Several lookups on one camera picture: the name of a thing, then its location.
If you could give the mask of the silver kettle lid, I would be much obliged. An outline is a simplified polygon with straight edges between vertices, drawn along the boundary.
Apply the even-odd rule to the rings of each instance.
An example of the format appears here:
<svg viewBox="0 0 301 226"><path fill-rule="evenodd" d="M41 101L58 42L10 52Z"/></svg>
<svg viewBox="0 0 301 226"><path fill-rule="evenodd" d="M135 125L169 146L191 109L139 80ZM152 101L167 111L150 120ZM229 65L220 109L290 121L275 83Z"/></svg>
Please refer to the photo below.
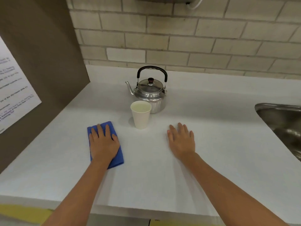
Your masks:
<svg viewBox="0 0 301 226"><path fill-rule="evenodd" d="M138 83L137 88L145 93L157 93L160 92L164 88L164 86L159 80L148 78L141 80Z"/></svg>

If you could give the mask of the blue cleaning cloth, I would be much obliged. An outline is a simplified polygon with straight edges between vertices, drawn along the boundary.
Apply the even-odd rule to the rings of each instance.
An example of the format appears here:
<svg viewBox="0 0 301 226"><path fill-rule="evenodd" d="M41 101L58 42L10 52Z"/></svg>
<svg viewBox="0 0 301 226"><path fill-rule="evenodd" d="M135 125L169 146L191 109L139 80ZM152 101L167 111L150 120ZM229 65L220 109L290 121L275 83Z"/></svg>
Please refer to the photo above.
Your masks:
<svg viewBox="0 0 301 226"><path fill-rule="evenodd" d="M111 136L112 135L115 135L117 136L117 133L115 131L115 128L112 124L111 121L107 121L107 122L104 122L102 124L100 124L101 128L102 128L102 131L103 131L103 134L105 136L105 128L106 128L106 125L108 125L109 129L110 129L110 134ZM97 128L97 125L93 125L93 126L89 126L87 127L87 134L88 136L92 133L92 129L94 129L96 131L96 133L98 134L98 128ZM114 168L114 167L117 167L121 164L124 163L124 158L123 158L123 153L122 153L122 149L121 149L121 146L119 146L119 149L117 151L117 154L116 156L111 160L110 164L108 165L108 170L111 169L111 168Z"/></svg>

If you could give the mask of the silver metal kettle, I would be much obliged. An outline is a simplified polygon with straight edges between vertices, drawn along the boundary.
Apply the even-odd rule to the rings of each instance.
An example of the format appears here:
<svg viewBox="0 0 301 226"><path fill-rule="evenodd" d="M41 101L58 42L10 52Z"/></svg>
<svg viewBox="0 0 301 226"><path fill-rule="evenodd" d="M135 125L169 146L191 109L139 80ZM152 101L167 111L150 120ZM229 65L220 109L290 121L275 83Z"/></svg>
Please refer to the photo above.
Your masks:
<svg viewBox="0 0 301 226"><path fill-rule="evenodd" d="M155 113L159 113L161 112L165 106L166 106L166 85L164 85L164 88L157 93L145 93L143 91L140 91L137 88L138 83L140 82L139 78L141 76L141 72L145 69L156 69L158 71L161 71L164 74L164 83L167 83L168 80L168 74L167 72L160 67L157 66L152 66L152 65L148 65L148 66L143 66L140 69L138 69L137 71L137 83L136 83L136 87L134 89L131 88L130 83L128 81L126 81L126 85L128 88L128 91L130 92L131 95L133 95L138 101L146 101L149 102L151 104L151 114L155 114Z"/></svg>

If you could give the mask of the person's left hand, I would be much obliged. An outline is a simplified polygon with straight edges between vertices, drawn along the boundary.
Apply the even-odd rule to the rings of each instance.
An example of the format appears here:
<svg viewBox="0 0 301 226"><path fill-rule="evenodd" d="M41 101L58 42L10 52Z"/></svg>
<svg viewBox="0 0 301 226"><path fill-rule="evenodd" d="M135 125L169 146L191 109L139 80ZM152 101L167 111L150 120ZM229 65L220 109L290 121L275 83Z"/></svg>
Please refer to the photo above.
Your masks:
<svg viewBox="0 0 301 226"><path fill-rule="evenodd" d="M93 163L100 163L107 170L111 160L116 156L119 145L116 145L112 140L108 125L105 128L105 136L99 139L98 134L94 129L89 135L90 153Z"/></svg>

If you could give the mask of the brown partition panel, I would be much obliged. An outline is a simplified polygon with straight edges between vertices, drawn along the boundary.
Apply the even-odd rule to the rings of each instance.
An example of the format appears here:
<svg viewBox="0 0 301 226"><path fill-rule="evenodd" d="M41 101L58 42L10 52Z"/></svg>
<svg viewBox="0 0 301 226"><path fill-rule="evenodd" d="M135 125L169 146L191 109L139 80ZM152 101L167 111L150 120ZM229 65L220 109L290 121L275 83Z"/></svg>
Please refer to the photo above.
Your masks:
<svg viewBox="0 0 301 226"><path fill-rule="evenodd" d="M0 174L90 82L66 0L0 0L0 36L41 104L0 134Z"/></svg>

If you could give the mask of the person's left forearm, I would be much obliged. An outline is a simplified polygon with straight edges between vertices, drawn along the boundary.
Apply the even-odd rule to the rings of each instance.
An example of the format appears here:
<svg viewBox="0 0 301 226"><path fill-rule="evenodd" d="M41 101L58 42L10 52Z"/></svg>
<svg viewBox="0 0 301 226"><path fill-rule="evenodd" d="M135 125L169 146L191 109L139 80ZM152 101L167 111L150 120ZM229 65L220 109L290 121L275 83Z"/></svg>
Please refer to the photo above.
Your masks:
<svg viewBox="0 0 301 226"><path fill-rule="evenodd" d="M73 189L41 226L86 226L111 159L94 158Z"/></svg>

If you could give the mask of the white paper cup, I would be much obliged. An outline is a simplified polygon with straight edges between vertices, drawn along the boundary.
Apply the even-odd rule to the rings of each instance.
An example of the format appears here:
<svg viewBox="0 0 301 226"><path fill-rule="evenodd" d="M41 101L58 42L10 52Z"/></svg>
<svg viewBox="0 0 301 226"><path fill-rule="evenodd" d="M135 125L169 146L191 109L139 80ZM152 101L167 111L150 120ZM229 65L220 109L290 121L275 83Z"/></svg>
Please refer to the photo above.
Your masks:
<svg viewBox="0 0 301 226"><path fill-rule="evenodd" d="M131 104L133 120L137 129L145 129L148 125L151 104L146 101L135 101Z"/></svg>

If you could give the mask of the person's right hand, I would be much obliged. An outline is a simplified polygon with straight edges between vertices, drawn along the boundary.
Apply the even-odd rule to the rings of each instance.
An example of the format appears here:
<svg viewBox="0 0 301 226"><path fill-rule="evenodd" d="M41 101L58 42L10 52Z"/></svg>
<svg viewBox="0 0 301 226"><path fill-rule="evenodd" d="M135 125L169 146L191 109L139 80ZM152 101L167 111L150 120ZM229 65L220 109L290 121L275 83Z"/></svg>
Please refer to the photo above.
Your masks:
<svg viewBox="0 0 301 226"><path fill-rule="evenodd" d="M177 159L182 161L187 155L195 152L195 144L190 143L190 131L186 125L184 138L178 137L178 128L175 128L173 125L169 125L168 130L172 132L172 141L168 141L169 148Z"/></svg>

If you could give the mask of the person's right forearm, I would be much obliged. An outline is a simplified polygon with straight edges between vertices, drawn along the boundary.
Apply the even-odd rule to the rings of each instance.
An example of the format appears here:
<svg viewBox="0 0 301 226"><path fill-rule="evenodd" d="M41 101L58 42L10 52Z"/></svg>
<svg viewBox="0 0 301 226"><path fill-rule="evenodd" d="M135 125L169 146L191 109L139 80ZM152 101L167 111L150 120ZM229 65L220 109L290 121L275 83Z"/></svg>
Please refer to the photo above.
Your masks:
<svg viewBox="0 0 301 226"><path fill-rule="evenodd" d="M193 174L226 226L289 226L191 151L178 159Z"/></svg>

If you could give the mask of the white printed paper sheet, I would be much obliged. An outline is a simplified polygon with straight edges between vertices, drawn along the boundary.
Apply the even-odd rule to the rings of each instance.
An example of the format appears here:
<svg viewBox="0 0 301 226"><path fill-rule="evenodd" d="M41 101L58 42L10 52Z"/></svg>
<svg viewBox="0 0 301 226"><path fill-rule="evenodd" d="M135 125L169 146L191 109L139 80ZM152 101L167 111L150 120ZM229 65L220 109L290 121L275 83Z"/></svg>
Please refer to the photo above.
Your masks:
<svg viewBox="0 0 301 226"><path fill-rule="evenodd" d="M0 36L0 134L41 103Z"/></svg>

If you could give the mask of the stainless steel sink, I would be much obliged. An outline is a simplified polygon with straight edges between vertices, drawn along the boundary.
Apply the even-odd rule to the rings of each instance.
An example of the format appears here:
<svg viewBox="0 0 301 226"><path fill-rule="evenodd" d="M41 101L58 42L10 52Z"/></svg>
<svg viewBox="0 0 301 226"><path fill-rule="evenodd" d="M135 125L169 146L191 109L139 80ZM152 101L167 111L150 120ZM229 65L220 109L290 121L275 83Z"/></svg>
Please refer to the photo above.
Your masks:
<svg viewBox="0 0 301 226"><path fill-rule="evenodd" d="M301 105L258 103L255 111L301 162Z"/></svg>

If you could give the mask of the yellow tape strip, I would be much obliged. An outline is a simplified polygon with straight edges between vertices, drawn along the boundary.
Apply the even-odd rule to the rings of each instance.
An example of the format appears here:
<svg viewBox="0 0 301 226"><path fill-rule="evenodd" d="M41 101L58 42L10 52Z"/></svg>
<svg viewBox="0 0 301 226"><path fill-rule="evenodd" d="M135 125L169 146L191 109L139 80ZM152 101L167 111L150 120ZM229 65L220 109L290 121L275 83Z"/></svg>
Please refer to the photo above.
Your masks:
<svg viewBox="0 0 301 226"><path fill-rule="evenodd" d="M33 224L43 224L52 213L51 209L0 204L0 215Z"/></svg>
<svg viewBox="0 0 301 226"><path fill-rule="evenodd" d="M203 219L151 219L149 226L224 226L224 223Z"/></svg>

